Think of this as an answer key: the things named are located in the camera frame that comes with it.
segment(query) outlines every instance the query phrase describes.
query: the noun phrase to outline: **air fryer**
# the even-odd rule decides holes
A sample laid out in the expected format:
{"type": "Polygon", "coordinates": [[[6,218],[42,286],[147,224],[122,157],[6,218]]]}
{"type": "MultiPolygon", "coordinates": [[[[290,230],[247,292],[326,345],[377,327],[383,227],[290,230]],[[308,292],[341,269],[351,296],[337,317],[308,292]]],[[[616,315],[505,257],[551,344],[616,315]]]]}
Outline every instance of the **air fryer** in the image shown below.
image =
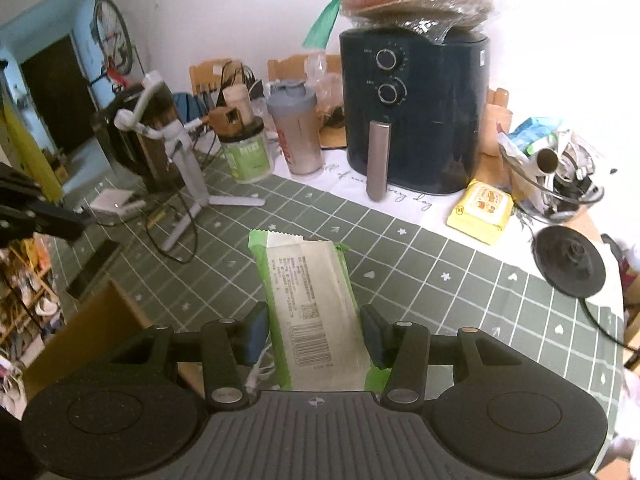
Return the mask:
{"type": "Polygon", "coordinates": [[[488,38],[451,31],[444,44],[400,28],[340,35],[347,157],[380,200],[386,184],[428,194],[464,189],[489,69],[488,38]]]}
{"type": "MultiPolygon", "coordinates": [[[[121,132],[113,125],[116,112],[121,108],[133,110],[142,93],[142,85],[124,89],[103,110],[94,115],[93,126],[109,162],[123,165],[142,177],[149,193],[174,191],[184,186],[175,164],[169,164],[162,140],[149,139],[136,132],[121,132]]],[[[154,96],[142,116],[142,123],[161,129],[177,119],[171,92],[160,91],[154,96]]]]}

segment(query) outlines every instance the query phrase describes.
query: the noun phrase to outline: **jar lid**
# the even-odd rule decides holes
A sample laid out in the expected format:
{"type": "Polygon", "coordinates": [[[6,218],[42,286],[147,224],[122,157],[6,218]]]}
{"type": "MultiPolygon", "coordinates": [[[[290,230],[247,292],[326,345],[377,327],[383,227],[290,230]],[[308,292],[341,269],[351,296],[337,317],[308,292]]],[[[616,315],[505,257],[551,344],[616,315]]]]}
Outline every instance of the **jar lid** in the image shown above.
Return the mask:
{"type": "Polygon", "coordinates": [[[272,116],[283,117],[306,112],[317,104],[316,93],[304,81],[284,79],[271,86],[267,110],[272,116]]]}
{"type": "Polygon", "coordinates": [[[222,144],[233,144],[234,142],[240,142],[241,140],[251,139],[258,134],[261,134],[264,130],[264,121],[260,117],[254,117],[254,121],[247,126],[243,126],[242,130],[236,133],[232,137],[220,137],[218,139],[222,144]]]}

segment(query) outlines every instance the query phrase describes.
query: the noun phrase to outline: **wooden chair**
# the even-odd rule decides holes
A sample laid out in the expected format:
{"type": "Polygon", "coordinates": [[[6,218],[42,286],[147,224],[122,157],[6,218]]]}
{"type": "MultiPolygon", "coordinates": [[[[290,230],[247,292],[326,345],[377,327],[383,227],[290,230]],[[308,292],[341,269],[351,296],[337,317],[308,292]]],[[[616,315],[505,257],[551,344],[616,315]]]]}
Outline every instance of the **wooden chair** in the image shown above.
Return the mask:
{"type": "Polygon", "coordinates": [[[219,90],[222,82],[222,69],[229,62],[231,62],[231,65],[227,67],[225,72],[231,73],[231,70],[237,70],[241,66],[239,59],[231,59],[230,57],[209,59],[199,65],[190,66],[189,75],[191,77],[191,92],[193,95],[198,95],[204,91],[219,90]]]}
{"type": "MultiPolygon", "coordinates": [[[[277,79],[306,80],[305,61],[307,56],[306,54],[294,54],[282,61],[278,61],[277,59],[268,60],[267,71],[269,81],[276,81],[277,79]]],[[[329,72],[342,74],[340,55],[327,54],[326,60],[329,65],[329,72]]]]}

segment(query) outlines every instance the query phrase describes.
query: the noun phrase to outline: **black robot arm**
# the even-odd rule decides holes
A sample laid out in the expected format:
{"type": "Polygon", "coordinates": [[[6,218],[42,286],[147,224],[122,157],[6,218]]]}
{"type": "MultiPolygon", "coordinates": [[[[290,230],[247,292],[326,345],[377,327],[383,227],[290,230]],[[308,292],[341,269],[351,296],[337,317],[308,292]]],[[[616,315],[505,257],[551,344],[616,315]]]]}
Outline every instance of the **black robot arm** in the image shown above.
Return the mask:
{"type": "Polygon", "coordinates": [[[89,213],[44,202],[39,184],[2,162],[0,197],[0,248],[34,233],[73,241],[94,221],[89,213]]]}
{"type": "Polygon", "coordinates": [[[371,392],[250,396],[268,307],[200,332],[149,328],[40,392],[22,432],[43,468],[76,479],[273,478],[586,480],[607,433],[599,403],[477,328],[431,335],[361,309],[372,361],[392,366],[371,392]],[[205,399],[177,382],[202,362],[205,399]],[[430,365],[454,385],[424,400],[430,365]]]}

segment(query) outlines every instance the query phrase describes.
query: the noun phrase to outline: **green grid tablecloth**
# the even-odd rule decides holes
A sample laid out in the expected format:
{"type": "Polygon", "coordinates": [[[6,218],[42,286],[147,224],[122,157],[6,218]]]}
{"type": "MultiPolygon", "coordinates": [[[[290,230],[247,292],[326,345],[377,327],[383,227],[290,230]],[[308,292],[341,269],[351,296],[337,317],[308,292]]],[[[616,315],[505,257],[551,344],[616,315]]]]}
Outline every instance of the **green grid tablecloth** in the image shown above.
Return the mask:
{"type": "MultiPolygon", "coordinates": [[[[259,196],[266,205],[205,209],[197,218],[197,256],[186,266],[158,257],[142,222],[92,226],[72,248],[56,240],[52,260],[58,288],[64,289],[109,237],[125,248],[103,280],[121,285],[152,322],[197,330],[219,317],[241,318],[264,299],[247,248],[250,229],[341,242],[351,249],[345,256],[359,304],[373,303],[389,321],[418,322],[432,333],[481,328],[593,395],[607,413],[612,435],[622,353],[590,325],[576,300],[517,267],[304,184],[277,176],[254,186],[236,184],[222,159],[214,161],[206,178],[213,194],[259,196]]],[[[87,200],[113,184],[107,177],[87,200]]],[[[182,208],[178,200],[170,203],[182,208]]],[[[174,221],[171,216],[159,221],[152,235],[162,239],[174,221]]],[[[174,255],[187,258],[192,245],[188,230],[174,255]]],[[[71,316],[76,306],[62,296],[65,314],[71,316]]],[[[622,320],[609,308],[589,307],[610,333],[622,335],[622,320]]],[[[450,367],[430,368],[428,396],[451,385],[450,367]]]]}

